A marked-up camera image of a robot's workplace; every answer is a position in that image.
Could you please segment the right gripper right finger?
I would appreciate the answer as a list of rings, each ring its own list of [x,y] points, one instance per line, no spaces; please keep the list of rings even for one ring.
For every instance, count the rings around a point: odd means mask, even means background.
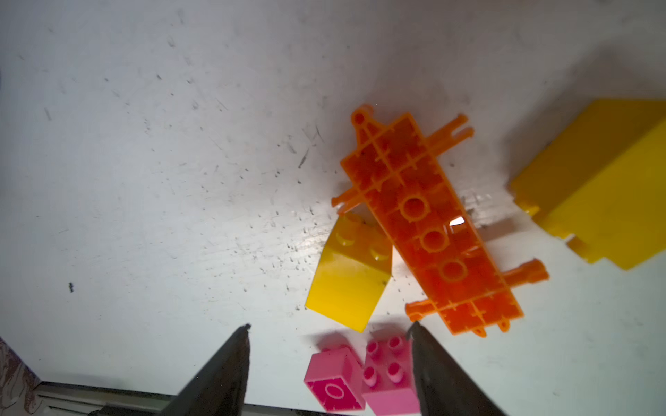
[[[421,414],[503,415],[445,348],[419,322],[409,328]]]

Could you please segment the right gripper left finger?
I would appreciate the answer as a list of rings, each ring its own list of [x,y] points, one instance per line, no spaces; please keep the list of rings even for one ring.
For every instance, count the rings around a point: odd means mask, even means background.
[[[239,327],[161,415],[242,414],[250,368],[251,326]]]

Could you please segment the pink lego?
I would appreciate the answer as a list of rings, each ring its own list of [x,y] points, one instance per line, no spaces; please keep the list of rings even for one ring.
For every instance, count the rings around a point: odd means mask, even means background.
[[[362,396],[375,415],[421,412],[413,372],[412,344],[406,336],[371,340],[362,369]]]
[[[328,413],[362,411],[362,363],[349,346],[328,348],[311,356],[305,386]]]

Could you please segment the orange fence lego piece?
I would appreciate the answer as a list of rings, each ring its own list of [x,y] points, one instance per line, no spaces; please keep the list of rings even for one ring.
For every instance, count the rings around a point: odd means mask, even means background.
[[[475,134],[468,118],[458,114],[430,136],[409,113],[381,123],[370,105],[350,121],[357,147],[341,167],[351,187],[331,204],[339,213],[365,204],[383,228],[426,296],[406,305],[408,318],[437,314],[455,336],[508,332],[524,315],[513,288],[549,275],[537,259],[501,271],[442,170],[439,156]]]

